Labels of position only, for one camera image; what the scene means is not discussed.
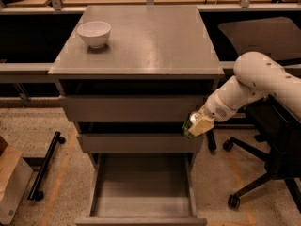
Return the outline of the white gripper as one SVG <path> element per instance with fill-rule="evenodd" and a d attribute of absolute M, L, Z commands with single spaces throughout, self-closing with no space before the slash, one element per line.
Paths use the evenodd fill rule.
<path fill-rule="evenodd" d="M 188 132 L 194 137 L 213 129 L 214 121 L 224 122 L 236 114 L 235 110 L 230 109 L 221 101 L 216 92 L 208 97 L 201 111 L 205 115 L 192 115 L 190 117 L 192 125 Z"/>

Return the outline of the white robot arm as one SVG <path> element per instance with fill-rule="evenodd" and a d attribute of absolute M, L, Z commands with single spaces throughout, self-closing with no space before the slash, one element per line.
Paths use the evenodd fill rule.
<path fill-rule="evenodd" d="M 270 57 L 247 52 L 237 58 L 234 75 L 215 90 L 199 111 L 192 112 L 183 134 L 195 138 L 227 121 L 245 105 L 272 95 L 297 118 L 301 117 L 301 79 L 285 71 Z"/>

